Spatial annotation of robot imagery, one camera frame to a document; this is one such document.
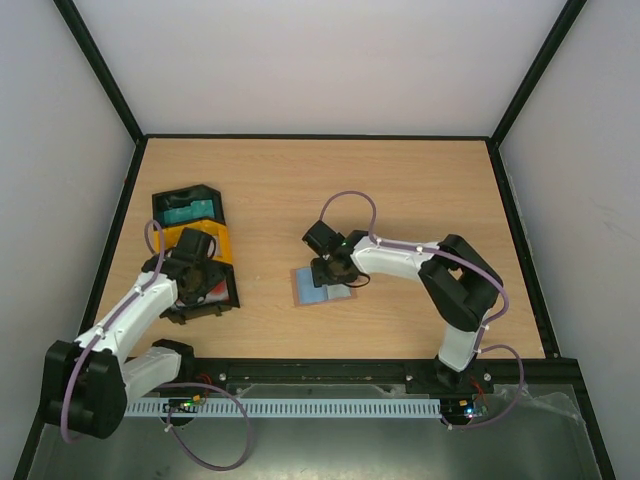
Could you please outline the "brown leather card holder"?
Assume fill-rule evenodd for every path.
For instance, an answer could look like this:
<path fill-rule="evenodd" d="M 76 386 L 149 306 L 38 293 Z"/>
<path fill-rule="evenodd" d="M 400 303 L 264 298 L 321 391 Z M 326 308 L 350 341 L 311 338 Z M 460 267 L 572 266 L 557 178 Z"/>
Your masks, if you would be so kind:
<path fill-rule="evenodd" d="M 355 300 L 356 291 L 344 285 L 320 286 L 313 283 L 309 267 L 291 271 L 293 301 L 296 307 Z"/>

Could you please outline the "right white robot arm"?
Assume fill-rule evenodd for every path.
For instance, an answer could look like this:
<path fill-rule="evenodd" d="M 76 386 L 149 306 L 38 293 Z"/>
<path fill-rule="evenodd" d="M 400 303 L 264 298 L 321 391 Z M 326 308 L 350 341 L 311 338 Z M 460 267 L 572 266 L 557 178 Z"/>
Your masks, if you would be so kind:
<path fill-rule="evenodd" d="M 357 280 L 374 274 L 421 283 L 447 324 L 434 377 L 450 392 L 470 381 L 484 332 L 506 313 L 509 299 L 503 280 L 463 237 L 411 243 L 363 230 L 345 236 L 318 220 L 302 241 L 316 254 L 310 264 L 316 287 L 354 288 Z"/>

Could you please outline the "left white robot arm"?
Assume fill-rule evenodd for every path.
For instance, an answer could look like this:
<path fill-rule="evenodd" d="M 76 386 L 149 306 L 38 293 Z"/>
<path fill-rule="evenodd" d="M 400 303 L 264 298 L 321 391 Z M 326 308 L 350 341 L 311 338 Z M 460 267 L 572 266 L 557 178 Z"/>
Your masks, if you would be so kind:
<path fill-rule="evenodd" d="M 173 305 L 191 306 L 223 282 L 214 257 L 217 237 L 186 227 L 177 243 L 164 242 L 143 265 L 127 294 L 72 342 L 58 340 L 45 354 L 39 413 L 62 439 L 105 439 L 126 408 L 180 374 L 187 348 L 162 343 L 131 359 L 131 350 Z"/>

